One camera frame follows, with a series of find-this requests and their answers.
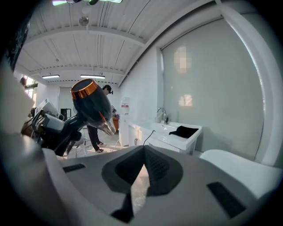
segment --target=faucet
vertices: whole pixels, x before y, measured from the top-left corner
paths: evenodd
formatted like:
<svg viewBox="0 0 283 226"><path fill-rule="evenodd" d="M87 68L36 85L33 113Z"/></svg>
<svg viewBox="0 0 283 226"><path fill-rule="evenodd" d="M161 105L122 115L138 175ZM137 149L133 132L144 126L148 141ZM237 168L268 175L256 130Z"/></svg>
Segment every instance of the faucet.
<svg viewBox="0 0 283 226"><path fill-rule="evenodd" d="M168 117L166 118L166 110L165 110L164 108L159 108L159 109L157 109L157 113L158 113L158 111L159 111L160 109L162 109L162 110L164 111L164 115L163 115L164 117L163 117L162 120L164 120L164 123L167 124L169 118L168 118Z"/></svg>

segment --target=fluorescent light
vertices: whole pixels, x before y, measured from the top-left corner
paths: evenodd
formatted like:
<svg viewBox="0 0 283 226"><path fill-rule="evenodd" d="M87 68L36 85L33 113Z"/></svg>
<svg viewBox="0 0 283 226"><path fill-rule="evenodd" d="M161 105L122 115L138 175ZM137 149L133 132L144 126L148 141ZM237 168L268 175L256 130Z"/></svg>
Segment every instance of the fluorescent light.
<svg viewBox="0 0 283 226"><path fill-rule="evenodd" d="M93 78L93 79L105 79L105 76L101 75L80 75L81 78Z"/></svg>
<svg viewBox="0 0 283 226"><path fill-rule="evenodd" d="M66 0L65 1L52 1L52 4L54 6L61 5L61 4L64 4L64 3L67 3L67 1Z"/></svg>
<svg viewBox="0 0 283 226"><path fill-rule="evenodd" d="M114 2L114 3L121 3L122 2L122 0L99 0L99 1Z"/></svg>
<svg viewBox="0 0 283 226"><path fill-rule="evenodd" d="M43 76L43 79L53 79L53 78L59 78L59 75L47 75L47 76Z"/></svg>

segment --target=floor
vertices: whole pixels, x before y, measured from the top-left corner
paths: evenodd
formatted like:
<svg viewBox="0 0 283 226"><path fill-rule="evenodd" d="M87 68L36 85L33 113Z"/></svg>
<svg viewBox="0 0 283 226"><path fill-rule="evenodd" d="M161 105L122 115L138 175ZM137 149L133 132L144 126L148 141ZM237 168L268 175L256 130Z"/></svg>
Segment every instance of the floor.
<svg viewBox="0 0 283 226"><path fill-rule="evenodd" d="M82 129L81 133L82 136L84 136L84 138L86 139L86 145L85 145L86 147L84 147L84 143L79 145L78 148L73 147L68 157L64 157L64 158L80 158L80 157L100 154L95 152L89 140L88 130ZM113 136L109 136L104 132L98 130L98 138L101 142L107 144L106 146L102 147L102 149L104 150L103 153L118 151L123 148L127 148L127 147L122 147L120 145L118 133L114 134ZM194 156L199 157L200 155L201 155L200 151L194 152ZM137 176L135 182L131 187L131 198L132 198L132 206L133 206L134 214L136 214L144 205L146 199L146 191L148 187L149 187L149 175L147 173L146 167L143 166L139 175Z"/></svg>

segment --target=sneaker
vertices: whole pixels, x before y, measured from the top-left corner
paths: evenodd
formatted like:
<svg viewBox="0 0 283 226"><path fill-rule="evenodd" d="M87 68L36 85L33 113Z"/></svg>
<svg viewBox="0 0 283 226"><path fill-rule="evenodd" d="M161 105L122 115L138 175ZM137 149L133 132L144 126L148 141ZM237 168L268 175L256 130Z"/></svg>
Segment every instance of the sneaker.
<svg viewBox="0 0 283 226"><path fill-rule="evenodd" d="M104 147L104 146L106 146L106 143L100 142L100 143L97 144L97 146L99 146L99 147Z"/></svg>
<svg viewBox="0 0 283 226"><path fill-rule="evenodd" d="M103 149L100 148L100 149L96 150L96 152L97 152L97 153L102 153L102 152L103 152Z"/></svg>

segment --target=jeans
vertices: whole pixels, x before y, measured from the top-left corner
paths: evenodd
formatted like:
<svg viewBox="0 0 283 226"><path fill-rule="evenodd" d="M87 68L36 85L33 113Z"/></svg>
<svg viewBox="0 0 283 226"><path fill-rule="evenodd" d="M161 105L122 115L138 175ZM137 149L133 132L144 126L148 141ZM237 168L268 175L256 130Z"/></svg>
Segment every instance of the jeans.
<svg viewBox="0 0 283 226"><path fill-rule="evenodd" d="M100 143L100 141L97 135L97 128L90 125L87 125L87 128L88 128L89 139L94 147L94 150L98 151L99 147L97 146L97 144Z"/></svg>

